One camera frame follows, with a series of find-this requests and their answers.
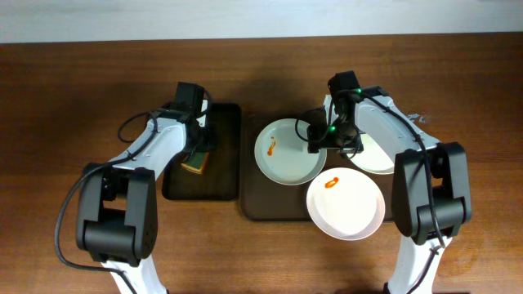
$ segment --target wooden table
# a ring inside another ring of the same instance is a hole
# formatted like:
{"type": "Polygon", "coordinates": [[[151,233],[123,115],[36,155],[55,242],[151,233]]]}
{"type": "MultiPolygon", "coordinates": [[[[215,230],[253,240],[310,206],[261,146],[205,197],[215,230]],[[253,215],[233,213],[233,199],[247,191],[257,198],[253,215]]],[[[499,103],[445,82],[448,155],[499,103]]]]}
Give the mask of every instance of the wooden table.
{"type": "MultiPolygon", "coordinates": [[[[244,114],[320,105],[327,81],[353,69],[387,89],[422,129],[467,151],[472,221],[443,256],[435,292],[523,288],[523,34],[450,34],[90,42],[0,48],[0,292],[116,293],[108,274],[56,258],[53,230],[66,191],[88,162],[121,153],[120,123],[196,82],[244,114]]],[[[62,230],[76,248],[77,200],[62,230]]],[[[254,223],[237,202],[159,196],[154,261],[171,293],[381,291],[400,234],[385,224],[341,242],[312,223],[254,223]]]]}

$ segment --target wooden tabletop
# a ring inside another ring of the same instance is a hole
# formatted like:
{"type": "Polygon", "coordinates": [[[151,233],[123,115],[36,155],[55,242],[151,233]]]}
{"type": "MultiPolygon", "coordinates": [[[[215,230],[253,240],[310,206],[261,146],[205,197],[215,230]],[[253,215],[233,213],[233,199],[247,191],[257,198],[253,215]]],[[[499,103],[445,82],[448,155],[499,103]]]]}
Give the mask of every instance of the wooden tabletop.
{"type": "MultiPolygon", "coordinates": [[[[0,292],[116,293],[108,274],[56,258],[61,202],[89,162],[126,147],[120,123],[196,82],[244,114],[321,105],[327,81],[355,70],[387,89],[418,125],[467,151],[472,220],[445,251],[435,292],[523,288],[523,34],[450,34],[0,47],[0,292]]],[[[312,223],[255,223],[237,202],[170,202],[158,183],[154,262],[171,293],[381,291],[400,233],[384,224],[342,242],[312,223]]],[[[71,260],[78,201],[61,240],[71,260]]]]}

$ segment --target sponge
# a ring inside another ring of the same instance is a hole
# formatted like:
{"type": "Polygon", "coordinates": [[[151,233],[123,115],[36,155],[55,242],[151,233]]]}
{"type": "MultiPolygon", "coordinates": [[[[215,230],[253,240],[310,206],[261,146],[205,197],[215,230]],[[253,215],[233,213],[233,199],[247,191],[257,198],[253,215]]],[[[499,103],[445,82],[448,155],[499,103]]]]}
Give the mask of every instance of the sponge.
{"type": "Polygon", "coordinates": [[[209,152],[194,152],[193,156],[184,159],[181,167],[185,168],[189,172],[201,175],[205,165],[207,164],[208,157],[209,152]]]}

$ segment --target white wall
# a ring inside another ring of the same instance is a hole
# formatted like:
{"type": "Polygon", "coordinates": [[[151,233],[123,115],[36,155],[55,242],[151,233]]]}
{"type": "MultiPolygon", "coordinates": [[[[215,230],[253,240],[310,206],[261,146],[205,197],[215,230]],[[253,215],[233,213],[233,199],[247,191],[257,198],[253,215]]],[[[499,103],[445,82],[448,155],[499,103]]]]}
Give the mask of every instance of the white wall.
{"type": "Polygon", "coordinates": [[[0,0],[0,42],[523,30],[523,0],[0,0]]]}

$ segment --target black tray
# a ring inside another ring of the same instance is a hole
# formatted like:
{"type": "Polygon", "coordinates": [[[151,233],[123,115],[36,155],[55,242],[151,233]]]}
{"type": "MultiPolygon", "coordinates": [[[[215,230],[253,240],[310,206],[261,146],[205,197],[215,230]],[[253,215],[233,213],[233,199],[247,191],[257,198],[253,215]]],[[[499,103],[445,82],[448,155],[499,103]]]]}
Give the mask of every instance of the black tray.
{"type": "Polygon", "coordinates": [[[235,104],[214,104],[207,124],[217,135],[217,149],[209,153],[202,175],[183,169],[187,153],[179,153],[165,169],[162,194],[169,200],[229,201],[238,197],[241,109],[235,104]]]}
{"type": "MultiPolygon", "coordinates": [[[[281,185],[267,178],[254,158],[254,144],[260,131],[269,123],[296,115],[267,116],[256,114],[242,121],[239,205],[243,214],[253,221],[310,221],[306,208],[306,192],[310,182],[302,185],[281,185]]],[[[349,167],[363,172],[380,188],[385,198],[385,220],[392,221],[392,175],[374,175],[360,170],[336,152],[328,152],[324,170],[349,167]]]]}

